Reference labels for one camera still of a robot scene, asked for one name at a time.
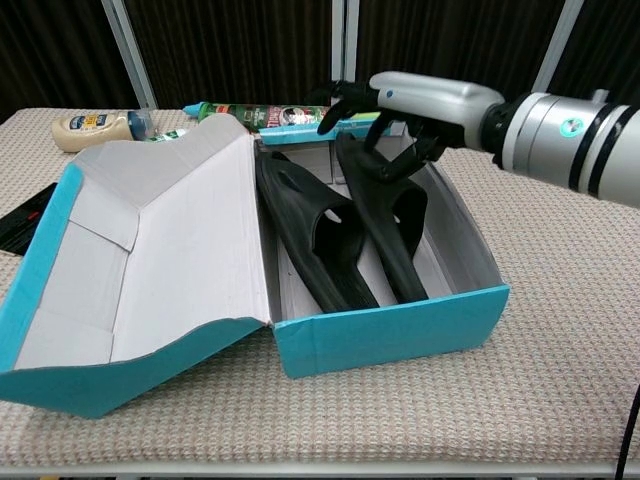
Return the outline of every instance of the cable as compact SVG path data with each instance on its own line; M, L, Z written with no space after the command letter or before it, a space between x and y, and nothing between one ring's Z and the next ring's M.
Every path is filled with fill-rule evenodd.
M622 480L624 477L624 467L627 464L627 455L629 454L629 447L631 446L631 437L633 437L633 429L636 426L636 420L638 419L638 411L640 410L640 385L636 390L636 395L633 397L633 403L631 404L631 410L629 411L629 419L627 420L627 428L624 431L622 437L622 445L620 445L620 454L618 455L618 465L616 467L615 480Z

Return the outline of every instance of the black curtain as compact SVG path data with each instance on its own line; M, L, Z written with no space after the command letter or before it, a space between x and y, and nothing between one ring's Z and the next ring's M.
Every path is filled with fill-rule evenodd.
M549 91L640 104L640 1L587 0L573 27Z
M331 0L127 0L161 108L301 103L330 80Z
M137 107L99 0L3 0L0 122L26 107Z
M560 0L361 0L356 77L400 70L531 89Z

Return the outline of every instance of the bottle cap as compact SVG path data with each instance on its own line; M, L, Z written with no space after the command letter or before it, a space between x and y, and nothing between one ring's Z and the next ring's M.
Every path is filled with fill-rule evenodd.
M149 110L132 110L127 112L129 130L134 140L144 140L155 133Z
M200 107L202 106L203 103L205 102L198 102L198 103L194 103L193 105L187 105L182 109L182 111L187 115L189 115L190 117L197 117L198 112L200 112Z

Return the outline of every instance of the table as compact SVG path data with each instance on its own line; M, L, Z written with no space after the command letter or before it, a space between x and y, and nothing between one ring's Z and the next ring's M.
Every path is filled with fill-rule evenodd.
M0 126L0 215L58 178L73 156L49 124L78 113ZM469 150L440 164L512 286L482 348L291 380L259 332L101 420L0 402L0 475L611 475L640 380L640 212ZM0 298L19 261L0 252Z

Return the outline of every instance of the teal shoe box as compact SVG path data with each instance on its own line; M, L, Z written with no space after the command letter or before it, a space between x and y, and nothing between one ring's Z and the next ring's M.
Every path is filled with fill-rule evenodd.
M348 194L329 147L296 148ZM259 204L254 149L233 117L214 115L172 142L81 152L0 309L0 399L100 417L263 327L291 377L489 337L509 288L436 167L414 177L429 195L414 263L431 298L395 305L367 243L358 266L383 306L323 315Z

